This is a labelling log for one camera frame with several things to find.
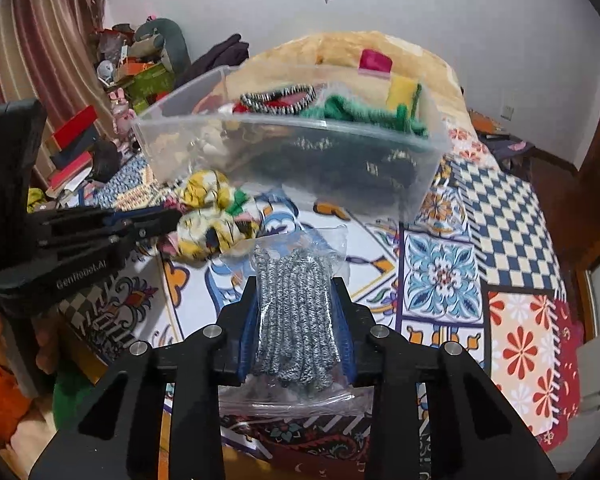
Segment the silver screw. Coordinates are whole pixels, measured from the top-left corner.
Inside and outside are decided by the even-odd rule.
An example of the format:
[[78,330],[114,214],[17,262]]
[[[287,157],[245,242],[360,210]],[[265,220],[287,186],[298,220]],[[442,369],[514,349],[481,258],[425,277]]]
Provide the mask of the silver screw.
[[373,325],[370,332],[373,337],[377,338],[383,338],[389,335],[389,329],[384,325]]
[[129,347],[131,355],[142,355],[149,348],[149,345],[145,341],[136,341]]
[[455,341],[447,341],[445,343],[445,352],[449,355],[460,355],[462,353],[462,347]]
[[222,328],[218,325],[207,325],[202,329],[202,333],[209,339],[213,339],[222,333]]

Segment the baseboard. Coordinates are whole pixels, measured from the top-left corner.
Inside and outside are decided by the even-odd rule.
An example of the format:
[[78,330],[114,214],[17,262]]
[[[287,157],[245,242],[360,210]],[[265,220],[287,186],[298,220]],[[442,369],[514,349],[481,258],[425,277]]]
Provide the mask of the baseboard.
[[558,168],[562,168],[565,171],[568,171],[572,175],[578,174],[578,169],[574,166],[572,162],[568,162],[563,158],[560,158],[553,153],[546,152],[545,150],[541,150],[537,146],[534,146],[531,150],[530,156],[534,156],[535,158],[540,158],[549,164],[553,164],[554,166],[558,166]]

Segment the brown floor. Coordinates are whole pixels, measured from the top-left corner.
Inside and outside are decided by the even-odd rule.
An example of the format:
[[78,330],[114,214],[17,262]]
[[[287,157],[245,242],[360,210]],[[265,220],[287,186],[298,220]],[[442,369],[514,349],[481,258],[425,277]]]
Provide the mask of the brown floor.
[[554,243],[572,315],[582,321],[573,269],[600,238],[600,190],[569,171],[536,157],[531,164],[531,184]]

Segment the striped curtain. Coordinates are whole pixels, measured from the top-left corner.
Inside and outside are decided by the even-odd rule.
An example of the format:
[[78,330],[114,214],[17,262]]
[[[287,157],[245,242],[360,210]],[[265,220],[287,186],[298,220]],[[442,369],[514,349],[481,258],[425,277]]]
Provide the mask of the striped curtain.
[[[0,0],[0,104],[37,97],[48,113],[43,140],[88,105],[99,132],[113,135],[90,46],[103,12],[104,0]],[[46,179],[54,169],[43,144],[36,173]]]

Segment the power outlet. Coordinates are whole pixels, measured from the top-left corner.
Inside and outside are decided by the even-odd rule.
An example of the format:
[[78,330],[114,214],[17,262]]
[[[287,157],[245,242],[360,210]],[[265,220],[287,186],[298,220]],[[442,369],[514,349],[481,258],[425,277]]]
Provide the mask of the power outlet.
[[511,105],[502,105],[502,111],[500,112],[500,116],[507,121],[510,121],[513,117],[513,106]]

